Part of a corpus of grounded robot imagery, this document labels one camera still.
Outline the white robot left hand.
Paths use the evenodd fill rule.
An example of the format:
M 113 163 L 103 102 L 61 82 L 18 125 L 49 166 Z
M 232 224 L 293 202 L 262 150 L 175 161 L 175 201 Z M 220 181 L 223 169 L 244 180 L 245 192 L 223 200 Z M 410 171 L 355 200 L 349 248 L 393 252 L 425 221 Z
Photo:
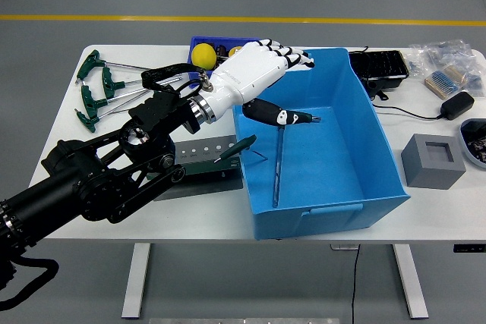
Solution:
M 217 121 L 234 105 L 256 98 L 296 65 L 312 68 L 314 60 L 304 50 L 271 39 L 246 43 L 212 72 L 213 90 L 200 92 L 207 123 Z

